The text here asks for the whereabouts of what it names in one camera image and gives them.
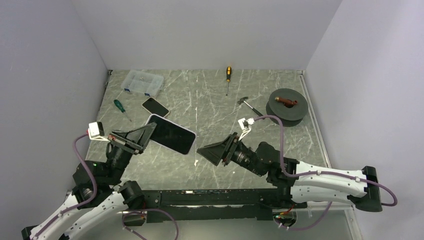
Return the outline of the phone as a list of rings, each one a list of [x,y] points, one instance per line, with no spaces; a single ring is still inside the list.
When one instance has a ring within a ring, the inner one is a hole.
[[[156,127],[150,137],[151,141],[182,155],[190,152],[197,137],[194,131],[157,114],[151,114],[146,122],[152,123],[155,123]]]
[[[170,113],[168,108],[166,108],[153,97],[149,97],[141,105],[149,113],[158,115],[163,118],[167,117]]]

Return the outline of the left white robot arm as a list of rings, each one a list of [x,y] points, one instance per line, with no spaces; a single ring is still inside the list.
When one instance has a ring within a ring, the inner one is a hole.
[[[73,240],[100,223],[107,216],[125,210],[140,210],[145,195],[136,181],[127,181],[118,190],[121,177],[132,156],[144,152],[157,127],[148,123],[130,131],[105,135],[101,122],[89,124],[85,133],[93,141],[107,142],[106,161],[83,160],[74,140],[73,150],[80,160],[73,180],[74,188],[63,204],[44,222],[25,227],[24,240]]]

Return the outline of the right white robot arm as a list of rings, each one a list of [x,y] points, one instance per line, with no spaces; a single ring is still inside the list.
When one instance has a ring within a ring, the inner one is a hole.
[[[281,166],[279,150],[264,141],[252,150],[237,133],[200,147],[197,153],[215,166],[233,162],[259,177],[265,176],[276,187],[275,199],[264,200],[267,206],[287,208],[306,202],[339,202],[365,212],[383,210],[374,167],[336,170],[289,157],[284,157]]]

